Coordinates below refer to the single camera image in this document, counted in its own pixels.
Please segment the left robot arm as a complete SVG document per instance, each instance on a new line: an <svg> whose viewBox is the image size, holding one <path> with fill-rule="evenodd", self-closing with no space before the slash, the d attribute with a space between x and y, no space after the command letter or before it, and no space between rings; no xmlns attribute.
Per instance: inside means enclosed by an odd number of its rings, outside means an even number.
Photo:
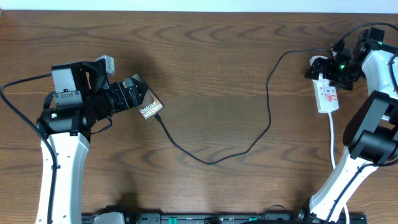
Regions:
<svg viewBox="0 0 398 224"><path fill-rule="evenodd" d="M92 127L97 121L141 105L147 83L134 75L110 83L114 60L70 62L52 66L55 91L37 119L43 173L37 223L81 223L81 197Z"/></svg>

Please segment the Galaxy smartphone bronze screen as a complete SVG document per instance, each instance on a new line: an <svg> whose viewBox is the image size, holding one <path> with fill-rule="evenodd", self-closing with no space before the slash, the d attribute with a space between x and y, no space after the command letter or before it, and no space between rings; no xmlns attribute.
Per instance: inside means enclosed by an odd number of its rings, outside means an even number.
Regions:
<svg viewBox="0 0 398 224"><path fill-rule="evenodd" d="M139 74L133 75L132 78L137 81L138 87L144 87L141 91L142 103L136 109L145 120L149 120L164 109L164 104Z"/></svg>

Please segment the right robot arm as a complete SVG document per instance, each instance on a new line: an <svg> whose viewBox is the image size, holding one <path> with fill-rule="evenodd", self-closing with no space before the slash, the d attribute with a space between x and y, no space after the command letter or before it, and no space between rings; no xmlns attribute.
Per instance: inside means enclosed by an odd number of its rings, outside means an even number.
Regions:
<svg viewBox="0 0 398 224"><path fill-rule="evenodd" d="M337 223L363 181L380 167L397 164L397 47L384 42L381 22L358 26L354 50L344 38L331 46L332 56L314 56L305 78L313 81L318 103L336 101L334 90L352 90L364 78L368 98L343 134L340 161L322 188L301 209L298 221Z"/></svg>

